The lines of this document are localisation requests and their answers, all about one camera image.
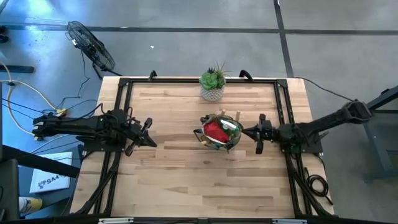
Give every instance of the wooden table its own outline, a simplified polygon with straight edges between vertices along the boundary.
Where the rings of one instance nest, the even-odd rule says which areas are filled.
[[[104,77],[98,103],[103,103],[105,110],[114,107],[118,82],[119,77]],[[295,121],[311,121],[303,80],[288,79],[288,84]],[[285,110],[283,94],[281,97]],[[204,147],[192,132],[200,127],[201,116],[222,109],[232,117],[240,110],[244,127],[257,124],[260,113],[278,126],[272,85],[227,84],[224,97],[212,103],[201,98],[199,84],[135,83],[130,105],[138,120],[153,118],[149,134],[158,147],[140,147],[131,157],[122,155],[112,216],[294,216],[286,161],[277,144],[264,142],[263,154],[256,155],[255,142],[243,135],[227,154]],[[71,212],[81,208],[97,187],[103,156],[103,152],[95,152],[83,161]],[[317,157],[304,154],[303,163],[311,174],[325,177]],[[104,192],[101,208],[108,198],[108,190]],[[304,211],[300,190],[298,196]],[[325,198],[317,199],[333,213]]]

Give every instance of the green succulent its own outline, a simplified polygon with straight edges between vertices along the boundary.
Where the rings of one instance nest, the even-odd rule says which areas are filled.
[[[209,68],[207,72],[201,76],[199,82],[205,90],[214,90],[222,88],[225,85],[224,75],[228,71],[223,71],[223,67],[224,64],[220,67],[216,62],[216,66],[214,68]]]

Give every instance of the gray floor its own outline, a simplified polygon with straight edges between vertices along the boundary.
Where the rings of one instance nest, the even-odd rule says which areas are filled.
[[[392,0],[280,0],[287,29],[398,29],[398,2]],[[272,0],[9,0],[0,14],[3,24],[56,24],[78,20],[87,26],[277,28]],[[286,77],[279,34],[222,34],[178,32],[95,32],[116,61],[115,71],[125,75],[200,75],[215,60],[226,62],[237,76],[246,69],[254,77]],[[0,60],[31,65],[34,74],[12,74],[37,87],[57,104],[75,96],[84,80],[79,50],[62,31],[10,30],[11,41],[0,45]],[[369,101],[398,84],[396,35],[287,35],[296,77],[309,78],[350,98]],[[91,77],[82,99],[96,99],[101,82],[86,58]],[[314,118],[341,107],[345,101],[307,84]],[[36,109],[47,104],[24,86],[17,86],[12,101]],[[93,107],[86,103],[72,111],[78,116]],[[38,113],[23,110],[32,116]],[[31,120],[15,115],[23,127]],[[41,145],[20,131],[3,112],[3,143],[30,151]],[[64,138],[54,145],[73,141]],[[363,182],[363,174],[378,168],[362,126],[343,125],[322,141],[332,199],[337,215],[398,222],[398,180]]]

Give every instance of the black fan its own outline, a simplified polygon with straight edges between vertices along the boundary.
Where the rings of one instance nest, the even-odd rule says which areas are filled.
[[[67,30],[74,46],[80,49],[93,62],[93,68],[97,73],[98,78],[102,79],[96,66],[98,66],[102,71],[122,76],[112,71],[115,66],[112,56],[105,49],[104,44],[99,41],[82,23],[71,21],[67,25]]]

